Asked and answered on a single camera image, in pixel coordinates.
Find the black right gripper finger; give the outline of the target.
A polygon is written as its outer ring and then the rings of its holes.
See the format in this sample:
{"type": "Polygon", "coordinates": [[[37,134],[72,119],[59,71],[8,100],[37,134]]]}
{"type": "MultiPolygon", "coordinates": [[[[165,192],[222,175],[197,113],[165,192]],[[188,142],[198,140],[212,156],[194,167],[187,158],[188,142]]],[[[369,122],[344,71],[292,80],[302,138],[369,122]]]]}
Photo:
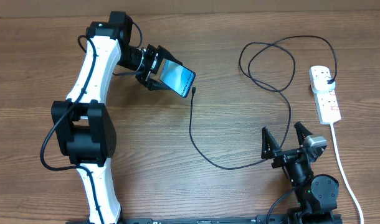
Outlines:
{"type": "Polygon", "coordinates": [[[302,125],[300,121],[298,121],[294,124],[294,128],[295,128],[295,131],[297,133],[299,145],[300,146],[309,146],[307,137],[311,136],[312,132],[307,130],[307,128],[304,127],[304,125],[302,125]]]}
{"type": "Polygon", "coordinates": [[[262,128],[262,159],[273,159],[282,149],[267,127],[262,128]]]}

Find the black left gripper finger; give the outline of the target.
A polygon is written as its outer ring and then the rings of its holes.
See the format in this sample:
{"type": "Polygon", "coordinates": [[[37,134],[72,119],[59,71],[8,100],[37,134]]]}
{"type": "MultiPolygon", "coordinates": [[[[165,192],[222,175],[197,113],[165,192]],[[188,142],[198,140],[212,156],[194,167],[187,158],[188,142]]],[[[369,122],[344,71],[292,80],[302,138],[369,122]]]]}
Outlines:
{"type": "Polygon", "coordinates": [[[172,62],[175,62],[179,65],[182,65],[183,63],[181,61],[179,61],[178,59],[176,59],[170,51],[168,51],[167,49],[165,49],[164,47],[162,47],[161,45],[158,46],[157,48],[157,52],[158,52],[158,63],[161,64],[163,59],[166,59],[166,60],[170,60],[172,62]]]}
{"type": "Polygon", "coordinates": [[[146,81],[146,87],[150,91],[155,91],[155,90],[170,90],[170,87],[168,87],[166,84],[158,82],[152,78],[149,78],[146,81]]]}

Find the blue Galaxy S24+ smartphone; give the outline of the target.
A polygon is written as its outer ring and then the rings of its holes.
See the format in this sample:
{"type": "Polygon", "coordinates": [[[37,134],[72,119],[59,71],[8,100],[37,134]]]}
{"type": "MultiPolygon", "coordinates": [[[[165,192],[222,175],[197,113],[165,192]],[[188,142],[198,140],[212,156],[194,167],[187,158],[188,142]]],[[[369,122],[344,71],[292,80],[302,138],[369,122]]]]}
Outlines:
{"type": "Polygon", "coordinates": [[[159,80],[182,98],[186,98],[195,80],[196,73],[168,59],[163,59],[159,80]]]}

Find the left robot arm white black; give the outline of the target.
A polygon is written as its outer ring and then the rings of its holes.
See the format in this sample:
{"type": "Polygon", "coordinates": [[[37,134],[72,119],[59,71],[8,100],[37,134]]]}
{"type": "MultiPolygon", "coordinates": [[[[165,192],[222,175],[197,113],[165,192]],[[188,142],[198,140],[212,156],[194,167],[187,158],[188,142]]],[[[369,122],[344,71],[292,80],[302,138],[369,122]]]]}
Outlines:
{"type": "Polygon", "coordinates": [[[150,91],[171,90],[187,97],[195,74],[187,70],[162,46],[132,46],[131,32],[136,26],[125,12],[113,11],[106,22],[92,22],[81,35],[85,59],[77,81],[64,101],[51,107],[53,127],[40,150],[55,134],[60,151],[82,178],[90,208],[86,223],[124,223],[122,207],[112,178],[112,157],[116,149],[116,130],[106,106],[107,93],[115,68],[121,66],[150,91]]]}

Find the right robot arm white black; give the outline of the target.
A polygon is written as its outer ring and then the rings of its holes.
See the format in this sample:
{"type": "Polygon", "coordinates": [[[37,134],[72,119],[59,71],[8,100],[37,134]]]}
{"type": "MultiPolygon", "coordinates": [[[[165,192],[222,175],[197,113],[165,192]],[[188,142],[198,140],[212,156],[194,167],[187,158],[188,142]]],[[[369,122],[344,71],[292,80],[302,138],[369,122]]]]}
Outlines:
{"type": "Polygon", "coordinates": [[[277,199],[266,215],[257,215],[257,223],[341,223],[337,209],[339,182],[326,174],[315,175],[311,163],[324,153],[327,141],[323,136],[312,134],[301,122],[294,124],[299,147],[282,150],[270,131],[262,128],[261,158],[273,160],[274,169],[281,168],[291,182],[292,188],[277,199]],[[287,213],[274,215],[276,205],[294,193],[298,206],[287,213]]]}

